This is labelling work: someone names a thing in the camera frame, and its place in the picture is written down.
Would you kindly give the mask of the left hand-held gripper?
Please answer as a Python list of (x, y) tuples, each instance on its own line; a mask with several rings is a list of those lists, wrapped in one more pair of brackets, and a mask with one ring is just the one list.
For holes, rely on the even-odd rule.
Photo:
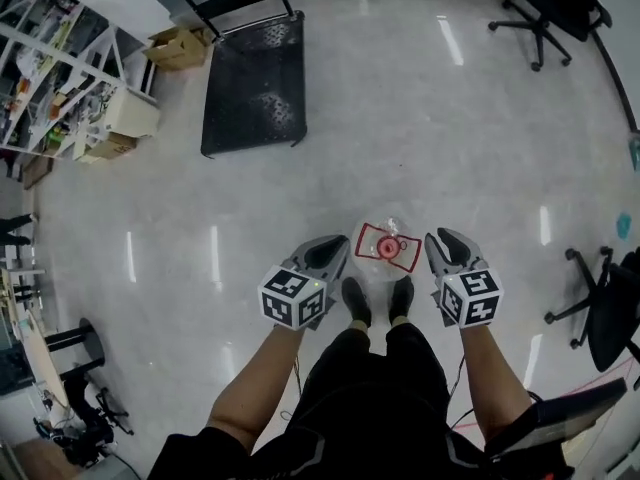
[[(258, 286), (261, 315), (290, 330), (315, 330), (336, 303), (329, 283), (340, 277), (348, 255), (345, 235), (322, 236), (298, 246), (288, 258), (294, 270), (274, 265)], [(312, 271), (312, 277), (298, 271)]]

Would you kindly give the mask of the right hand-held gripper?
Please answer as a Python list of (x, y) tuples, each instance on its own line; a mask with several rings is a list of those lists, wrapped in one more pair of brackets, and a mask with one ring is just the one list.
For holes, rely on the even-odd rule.
[[(471, 238), (445, 227), (440, 227), (437, 234), (448, 256), (431, 233), (425, 235), (424, 249), (439, 288), (435, 295), (438, 308), (459, 328), (489, 325), (503, 299), (497, 271), (482, 269), (483, 253)], [(450, 274), (452, 267), (467, 272)]]

